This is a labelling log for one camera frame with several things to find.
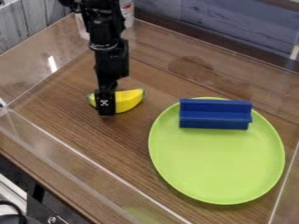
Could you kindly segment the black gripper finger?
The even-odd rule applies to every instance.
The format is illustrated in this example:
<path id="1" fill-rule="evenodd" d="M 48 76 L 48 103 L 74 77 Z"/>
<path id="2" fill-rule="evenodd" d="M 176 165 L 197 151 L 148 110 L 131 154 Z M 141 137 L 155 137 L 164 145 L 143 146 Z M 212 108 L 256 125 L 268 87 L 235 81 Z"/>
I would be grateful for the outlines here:
<path id="1" fill-rule="evenodd" d="M 112 116 L 116 113 L 116 95 L 113 92 L 96 91 L 96 110 L 101 116 Z"/>

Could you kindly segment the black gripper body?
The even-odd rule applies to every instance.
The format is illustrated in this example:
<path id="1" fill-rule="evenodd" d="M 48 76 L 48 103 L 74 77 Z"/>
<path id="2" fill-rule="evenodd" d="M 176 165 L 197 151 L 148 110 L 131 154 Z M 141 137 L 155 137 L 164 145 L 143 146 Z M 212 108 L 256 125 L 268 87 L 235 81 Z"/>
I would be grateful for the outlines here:
<path id="1" fill-rule="evenodd" d="M 129 74 L 128 40 L 121 38 L 110 50 L 94 51 L 94 59 L 98 90 L 112 91 Z"/>

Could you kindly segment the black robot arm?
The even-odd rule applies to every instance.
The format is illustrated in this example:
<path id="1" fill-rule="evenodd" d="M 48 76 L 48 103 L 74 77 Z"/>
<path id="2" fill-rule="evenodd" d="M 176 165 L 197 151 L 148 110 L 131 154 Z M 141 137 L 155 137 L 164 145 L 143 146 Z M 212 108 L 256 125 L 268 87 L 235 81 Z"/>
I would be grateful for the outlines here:
<path id="1" fill-rule="evenodd" d="M 121 38 L 125 19 L 119 0 L 58 0 L 78 13 L 88 33 L 88 48 L 94 53 L 96 110 L 101 116 L 117 112 L 117 81 L 129 75 L 128 40 Z"/>

